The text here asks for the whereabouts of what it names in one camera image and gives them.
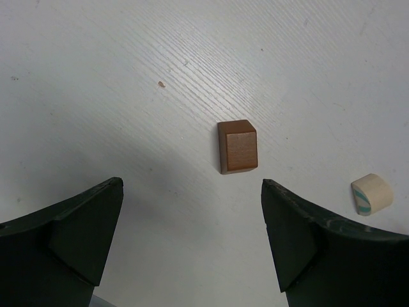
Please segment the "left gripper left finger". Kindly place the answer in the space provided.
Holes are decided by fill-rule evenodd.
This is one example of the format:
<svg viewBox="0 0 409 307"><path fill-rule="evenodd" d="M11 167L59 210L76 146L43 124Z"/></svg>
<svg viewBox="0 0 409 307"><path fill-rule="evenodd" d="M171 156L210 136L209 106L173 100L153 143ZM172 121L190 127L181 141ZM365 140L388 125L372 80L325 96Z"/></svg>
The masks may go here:
<svg viewBox="0 0 409 307"><path fill-rule="evenodd" d="M1 306L88 306L122 203L123 181L112 177L1 223Z"/></svg>

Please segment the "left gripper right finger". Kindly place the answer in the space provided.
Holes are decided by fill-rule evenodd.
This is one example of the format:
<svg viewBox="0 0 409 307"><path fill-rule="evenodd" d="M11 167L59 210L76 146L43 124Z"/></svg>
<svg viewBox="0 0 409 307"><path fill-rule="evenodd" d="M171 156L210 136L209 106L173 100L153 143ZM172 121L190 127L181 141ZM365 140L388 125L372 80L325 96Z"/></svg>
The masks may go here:
<svg viewBox="0 0 409 307"><path fill-rule="evenodd" d="M290 306L407 306L408 237L373 228L265 179L261 206Z"/></svg>

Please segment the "brown wood block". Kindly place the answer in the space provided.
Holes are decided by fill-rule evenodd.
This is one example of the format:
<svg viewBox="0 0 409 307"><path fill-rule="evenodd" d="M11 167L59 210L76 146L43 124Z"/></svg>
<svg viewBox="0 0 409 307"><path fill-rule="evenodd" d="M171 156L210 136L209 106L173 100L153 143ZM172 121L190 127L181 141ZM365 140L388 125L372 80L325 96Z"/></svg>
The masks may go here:
<svg viewBox="0 0 409 307"><path fill-rule="evenodd" d="M258 167L257 132L248 120L219 122L220 173L250 171Z"/></svg>

